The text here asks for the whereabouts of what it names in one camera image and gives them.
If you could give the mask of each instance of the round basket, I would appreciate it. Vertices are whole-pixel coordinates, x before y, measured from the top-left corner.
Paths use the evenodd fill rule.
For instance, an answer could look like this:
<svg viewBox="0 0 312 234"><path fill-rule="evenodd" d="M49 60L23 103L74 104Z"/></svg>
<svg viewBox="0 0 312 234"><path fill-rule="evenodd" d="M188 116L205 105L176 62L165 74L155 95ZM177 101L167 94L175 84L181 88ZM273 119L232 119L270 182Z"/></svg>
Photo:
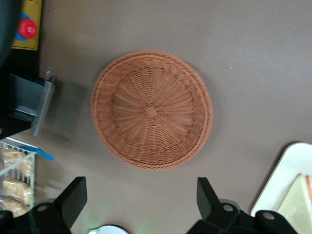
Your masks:
<svg viewBox="0 0 312 234"><path fill-rule="evenodd" d="M204 145L213 108L206 86L172 55L141 51L118 58L98 77L92 116L108 148L134 166L177 167Z"/></svg>

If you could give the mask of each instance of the yellow sign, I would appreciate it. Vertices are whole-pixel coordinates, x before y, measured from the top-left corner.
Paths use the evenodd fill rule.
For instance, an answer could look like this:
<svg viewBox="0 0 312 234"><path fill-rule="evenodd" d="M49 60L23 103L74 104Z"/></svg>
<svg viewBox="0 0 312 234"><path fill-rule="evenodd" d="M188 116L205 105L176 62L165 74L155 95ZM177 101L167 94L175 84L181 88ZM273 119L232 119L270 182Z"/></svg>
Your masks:
<svg viewBox="0 0 312 234"><path fill-rule="evenodd" d="M12 44L13 49L38 50L39 28L42 0L23 0L23 17L31 19L37 27L37 34L31 39L20 40L15 38Z"/></svg>

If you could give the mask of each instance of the wire rack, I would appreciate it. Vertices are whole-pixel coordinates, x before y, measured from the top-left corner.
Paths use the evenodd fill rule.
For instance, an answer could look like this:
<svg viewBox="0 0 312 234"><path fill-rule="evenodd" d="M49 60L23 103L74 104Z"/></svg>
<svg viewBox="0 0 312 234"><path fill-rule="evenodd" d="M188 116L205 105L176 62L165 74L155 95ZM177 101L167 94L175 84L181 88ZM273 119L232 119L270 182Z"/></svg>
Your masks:
<svg viewBox="0 0 312 234"><path fill-rule="evenodd" d="M4 179L8 176L11 176L12 178L18 179L26 184L28 184L31 189L32 192L35 192L35 157L36 157L36 152L31 152L31 151L27 151L27 150L23 150L20 148L20 146L30 146L30 147L35 147L33 145L29 145L27 143L24 143L22 141L19 140L15 140L13 138L7 137L5 139L1 139L0 140L0 150L2 149L14 149L17 151L21 151L24 152L26 154L26 156L20 160L18 160L17 162L15 162L14 164L8 166L8 167L4 167L4 169L2 169L0 171L0 181L4 181ZM28 158L31 158L32 161L32 171L33 173L31 173L30 176L26 176L24 175L21 171L15 169L16 166L18 166L19 164L23 163L25 160L27 160ZM1 186L1 190L0 190L0 202L2 203L6 197L5 191L3 189L2 184ZM32 208L34 206L34 203L30 203L29 204L30 208Z"/></svg>

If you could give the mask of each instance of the woven basket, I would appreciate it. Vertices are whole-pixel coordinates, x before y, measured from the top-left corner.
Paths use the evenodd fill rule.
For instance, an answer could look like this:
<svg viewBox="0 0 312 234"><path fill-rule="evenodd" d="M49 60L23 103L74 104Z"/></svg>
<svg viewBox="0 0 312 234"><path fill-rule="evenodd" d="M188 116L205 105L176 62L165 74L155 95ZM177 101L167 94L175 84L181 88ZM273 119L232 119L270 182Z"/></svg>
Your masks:
<svg viewBox="0 0 312 234"><path fill-rule="evenodd" d="M92 116L116 156L140 168L165 170L201 149L213 108L203 80L189 65L166 53L141 51L100 74Z"/></svg>

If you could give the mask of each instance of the white plate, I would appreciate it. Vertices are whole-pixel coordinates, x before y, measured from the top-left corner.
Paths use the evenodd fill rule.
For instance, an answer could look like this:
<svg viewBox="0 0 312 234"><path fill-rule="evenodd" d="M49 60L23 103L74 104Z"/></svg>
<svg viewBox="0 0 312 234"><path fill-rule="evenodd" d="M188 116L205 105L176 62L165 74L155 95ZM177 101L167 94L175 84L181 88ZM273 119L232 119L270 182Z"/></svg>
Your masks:
<svg viewBox="0 0 312 234"><path fill-rule="evenodd" d="M122 228L106 225L98 229L91 230L89 234L129 234Z"/></svg>
<svg viewBox="0 0 312 234"><path fill-rule="evenodd" d="M277 211L299 173L312 175L312 145L290 145L279 160L251 215L260 210Z"/></svg>

